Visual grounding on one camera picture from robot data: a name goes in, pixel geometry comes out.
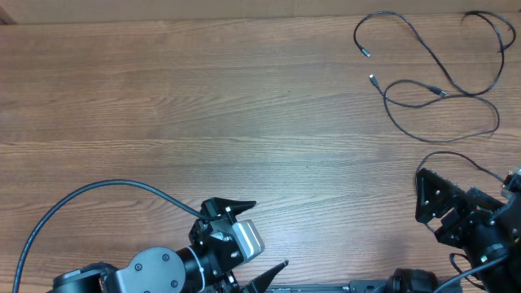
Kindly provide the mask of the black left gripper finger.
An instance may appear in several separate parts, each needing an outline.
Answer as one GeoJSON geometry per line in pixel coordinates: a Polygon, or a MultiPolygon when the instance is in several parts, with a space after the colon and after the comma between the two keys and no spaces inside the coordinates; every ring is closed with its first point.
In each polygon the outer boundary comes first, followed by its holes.
{"type": "Polygon", "coordinates": [[[275,279],[275,277],[288,265],[288,260],[284,260],[282,263],[275,265],[273,268],[252,279],[243,288],[243,291],[247,293],[265,293],[271,282],[275,279]]]}
{"type": "Polygon", "coordinates": [[[256,201],[238,201],[213,197],[201,203],[201,213],[210,221],[226,219],[236,222],[236,216],[256,206],[256,201]]]}

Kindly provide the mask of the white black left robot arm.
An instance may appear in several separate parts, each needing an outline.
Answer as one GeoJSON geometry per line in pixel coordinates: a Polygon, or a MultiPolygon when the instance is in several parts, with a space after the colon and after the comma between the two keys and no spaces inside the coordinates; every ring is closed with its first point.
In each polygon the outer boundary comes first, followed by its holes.
{"type": "Polygon", "coordinates": [[[208,220],[193,224],[190,246],[178,251],[151,247],[139,252],[123,269],[96,263],[54,279],[53,293],[184,293],[265,292],[287,260],[239,285],[233,269],[260,255],[265,245],[250,220],[236,216],[255,201],[211,198],[201,204],[208,220]]]}

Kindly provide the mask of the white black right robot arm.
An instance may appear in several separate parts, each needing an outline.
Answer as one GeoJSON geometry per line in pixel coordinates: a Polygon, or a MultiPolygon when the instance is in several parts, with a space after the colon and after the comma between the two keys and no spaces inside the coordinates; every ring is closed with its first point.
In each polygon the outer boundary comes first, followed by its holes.
{"type": "Polygon", "coordinates": [[[475,187],[464,191],[426,168],[416,175],[416,193],[416,221],[439,219],[437,242],[463,250],[471,264],[454,282],[474,275],[487,292],[520,291],[519,168],[502,182],[505,203],[475,187]]]}

